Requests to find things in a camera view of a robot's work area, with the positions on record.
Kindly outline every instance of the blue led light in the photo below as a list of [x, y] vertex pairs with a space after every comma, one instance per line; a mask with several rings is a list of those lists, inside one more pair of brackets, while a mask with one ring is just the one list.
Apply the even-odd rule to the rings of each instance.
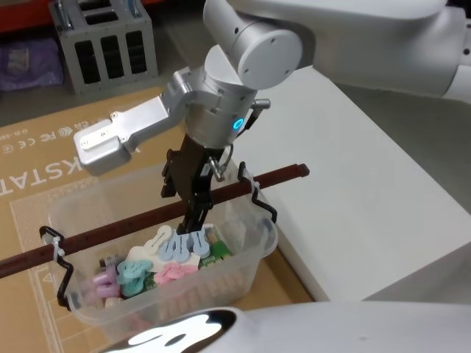
[[239, 130], [242, 126], [242, 124], [244, 123], [244, 119], [243, 118], [240, 118], [240, 119], [237, 119], [234, 124], [233, 124], [233, 128], [234, 130]]

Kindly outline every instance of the orange shelf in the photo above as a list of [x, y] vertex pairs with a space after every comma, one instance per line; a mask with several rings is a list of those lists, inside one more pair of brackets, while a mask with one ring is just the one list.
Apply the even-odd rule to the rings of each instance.
[[[47, 4], [51, 0], [31, 0], [25, 4], [0, 7], [0, 33], [52, 24]], [[141, 0], [142, 4], [154, 4], [163, 0]]]

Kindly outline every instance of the gray metal crate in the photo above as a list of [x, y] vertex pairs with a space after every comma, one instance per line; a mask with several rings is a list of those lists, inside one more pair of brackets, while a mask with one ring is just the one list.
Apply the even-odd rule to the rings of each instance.
[[49, 4], [76, 93], [157, 76], [152, 22], [139, 0]]

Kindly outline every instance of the clear plastic container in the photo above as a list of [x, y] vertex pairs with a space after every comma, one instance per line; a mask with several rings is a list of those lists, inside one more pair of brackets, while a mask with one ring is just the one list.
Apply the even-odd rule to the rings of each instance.
[[[53, 204], [51, 227], [65, 237], [109, 224], [170, 204], [178, 198], [162, 199], [163, 166], [147, 168], [92, 188], [69, 194]], [[226, 182], [236, 181], [232, 164]], [[167, 222], [176, 228], [181, 218]], [[90, 278], [99, 270], [99, 260], [119, 254], [127, 256], [133, 246], [142, 246], [155, 236], [160, 225], [94, 246], [65, 257], [74, 265], [67, 296], [72, 313], [82, 322], [100, 326], [111, 341], [135, 334], [147, 327], [206, 307], [230, 304], [250, 289], [260, 259], [276, 247], [277, 231], [270, 214], [255, 206], [248, 196], [214, 206], [207, 223], [214, 224], [233, 256], [177, 281], [149, 290], [104, 308], [102, 300], [85, 300]], [[64, 271], [50, 264], [56, 289]]]

